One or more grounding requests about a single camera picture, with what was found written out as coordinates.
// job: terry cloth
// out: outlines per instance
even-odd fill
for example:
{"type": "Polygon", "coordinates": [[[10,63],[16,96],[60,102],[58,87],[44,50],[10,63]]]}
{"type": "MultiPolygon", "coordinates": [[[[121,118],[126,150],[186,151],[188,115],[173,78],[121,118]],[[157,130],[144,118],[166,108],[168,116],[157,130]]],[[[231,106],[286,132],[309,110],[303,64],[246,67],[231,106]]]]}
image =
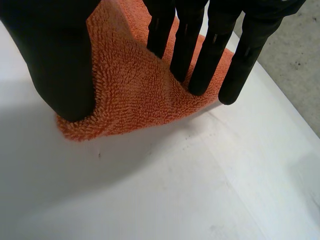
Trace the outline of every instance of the terry cloth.
{"type": "Polygon", "coordinates": [[[142,0],[102,0],[87,19],[96,107],[78,122],[57,117],[67,139],[90,140],[168,124],[218,99],[233,53],[224,51],[206,93],[193,96],[187,91],[188,80],[205,37],[199,36],[181,85],[169,70],[179,20],[174,20],[162,60],[146,48],[150,20],[142,0]]]}

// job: gray floor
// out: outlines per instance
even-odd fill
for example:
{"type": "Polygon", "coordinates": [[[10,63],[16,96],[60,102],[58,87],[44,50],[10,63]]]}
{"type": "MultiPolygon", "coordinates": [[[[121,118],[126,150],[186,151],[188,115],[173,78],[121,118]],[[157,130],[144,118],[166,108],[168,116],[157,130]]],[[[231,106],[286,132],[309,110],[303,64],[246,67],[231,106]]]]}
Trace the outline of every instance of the gray floor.
{"type": "MultiPolygon", "coordinates": [[[[243,17],[234,29],[238,36],[243,17]]],[[[258,62],[320,137],[320,0],[307,0],[285,17],[258,62]]]]}

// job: white table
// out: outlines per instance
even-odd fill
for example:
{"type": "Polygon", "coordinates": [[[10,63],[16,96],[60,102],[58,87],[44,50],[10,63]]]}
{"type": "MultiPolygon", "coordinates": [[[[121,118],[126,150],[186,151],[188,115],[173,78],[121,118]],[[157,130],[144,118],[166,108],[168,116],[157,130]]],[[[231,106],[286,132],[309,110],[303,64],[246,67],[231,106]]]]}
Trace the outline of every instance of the white table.
{"type": "Polygon", "coordinates": [[[0,25],[2,240],[318,240],[319,171],[319,138],[258,63],[231,106],[67,141],[0,25]]]}

